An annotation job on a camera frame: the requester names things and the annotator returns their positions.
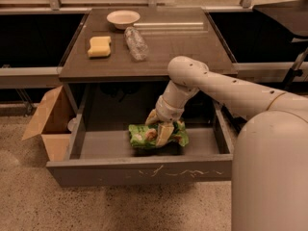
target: cabinet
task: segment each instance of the cabinet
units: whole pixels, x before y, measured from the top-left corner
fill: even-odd
[[[134,62],[123,31],[107,22],[107,14],[114,9],[91,11],[60,74],[77,123],[66,156],[62,161],[48,162],[48,169],[64,187],[230,180],[232,142],[218,105],[213,106],[203,93],[192,100],[193,115],[186,118],[188,146],[171,144],[152,152],[130,146],[128,124],[144,123],[165,89],[167,64],[173,57],[184,55],[206,63],[212,71],[236,75],[201,9],[131,10],[141,15],[139,26],[151,25],[140,29],[149,46],[147,60]],[[161,23],[164,29],[157,26]],[[174,28],[174,23],[185,27]],[[194,23],[202,27],[191,27]],[[112,38],[110,57],[88,58],[89,41],[94,36]],[[85,91],[79,103],[76,100],[81,92],[75,87],[80,86]],[[129,89],[134,91],[125,95]]]

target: clear plastic bottle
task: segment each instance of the clear plastic bottle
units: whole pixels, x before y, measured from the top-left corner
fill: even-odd
[[[148,56],[148,46],[141,33],[134,27],[128,27],[125,30],[124,37],[132,57],[140,62]]]

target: yellow sponge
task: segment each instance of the yellow sponge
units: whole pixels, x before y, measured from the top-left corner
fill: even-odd
[[[110,43],[112,39],[110,36],[106,37],[92,37],[90,39],[90,49],[88,51],[88,56],[90,58],[96,57],[108,57],[111,53]]]

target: table top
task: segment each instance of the table top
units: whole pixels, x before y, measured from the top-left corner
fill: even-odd
[[[149,47],[143,62],[135,62],[118,30],[106,19],[119,9],[93,9],[60,74],[63,82],[167,80],[167,65],[176,56],[187,56],[207,64],[210,70],[235,75],[226,51],[205,13],[199,8],[130,8],[141,15],[135,26]],[[111,55],[90,59],[90,38],[110,36]]]
[[[294,38],[308,39],[308,0],[256,5],[253,10],[276,20]]]

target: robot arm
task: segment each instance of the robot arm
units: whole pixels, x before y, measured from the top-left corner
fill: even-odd
[[[268,110],[308,111],[304,97],[211,72],[206,64],[187,57],[174,58],[167,70],[171,81],[155,107],[157,119],[164,122],[179,119],[199,90],[246,120]]]
[[[174,58],[168,74],[171,81],[147,120],[168,124],[159,140],[199,90],[248,120],[232,165],[232,230],[307,230],[308,99],[213,73],[186,57]]]

